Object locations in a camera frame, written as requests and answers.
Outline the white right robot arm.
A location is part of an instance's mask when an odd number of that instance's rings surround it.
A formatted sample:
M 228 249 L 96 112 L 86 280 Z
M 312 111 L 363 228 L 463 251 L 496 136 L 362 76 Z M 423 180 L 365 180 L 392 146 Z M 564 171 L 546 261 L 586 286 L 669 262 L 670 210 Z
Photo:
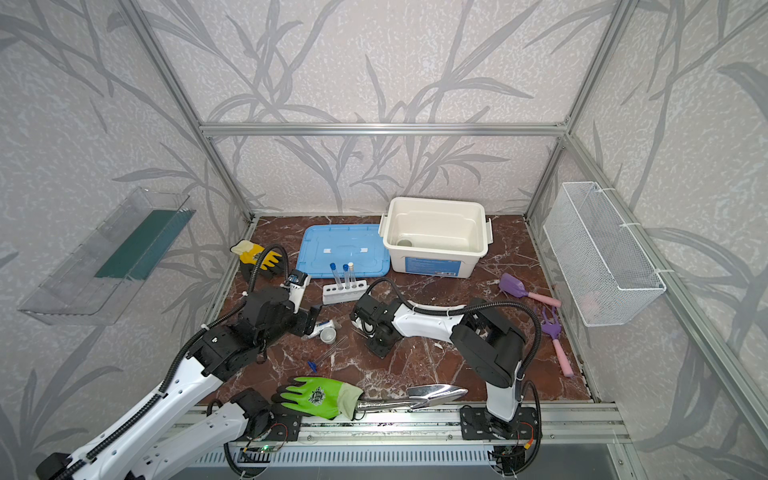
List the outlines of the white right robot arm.
M 490 438 L 513 439 L 523 423 L 519 411 L 526 379 L 542 340 L 534 310 L 513 300 L 472 299 L 466 305 L 426 306 L 408 300 L 389 278 L 380 278 L 355 302 L 352 324 L 367 338 L 367 347 L 386 357 L 404 338 L 448 342 L 486 384 L 484 428 Z

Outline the blue capped test tube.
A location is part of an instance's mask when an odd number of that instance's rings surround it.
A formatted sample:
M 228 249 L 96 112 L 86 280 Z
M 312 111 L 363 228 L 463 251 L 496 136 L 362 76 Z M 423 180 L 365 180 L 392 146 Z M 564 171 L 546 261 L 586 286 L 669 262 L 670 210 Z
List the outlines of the blue capped test tube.
M 344 288 L 345 289 L 350 289 L 351 288 L 351 276 L 350 276 L 350 272 L 349 272 L 349 265 L 348 264 L 343 264 L 342 265 L 342 269 L 343 269 L 343 275 L 344 275 Z
M 336 263 L 333 263 L 333 262 L 330 263 L 330 269 L 331 269 L 331 272 L 332 272 L 332 275 L 333 275 L 333 278 L 334 278 L 334 281 L 335 281 L 336 288 L 338 290 L 342 290 L 344 287 L 343 287 L 343 283 L 342 283 L 341 277 L 339 275 Z

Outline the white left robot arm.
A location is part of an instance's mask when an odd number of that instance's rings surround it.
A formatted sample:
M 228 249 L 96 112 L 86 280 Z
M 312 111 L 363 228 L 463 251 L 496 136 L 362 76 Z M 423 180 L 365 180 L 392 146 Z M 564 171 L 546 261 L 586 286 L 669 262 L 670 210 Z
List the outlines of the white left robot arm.
M 243 368 L 263 363 L 286 334 L 311 333 L 320 309 L 302 307 L 308 274 L 286 270 L 279 286 L 250 284 L 231 312 L 195 333 L 175 355 L 161 383 L 118 421 L 72 453 L 53 453 L 36 468 L 40 479 L 167 479 L 215 446 L 265 430 L 270 404 L 247 389 L 172 438 L 165 433 L 198 401 Z

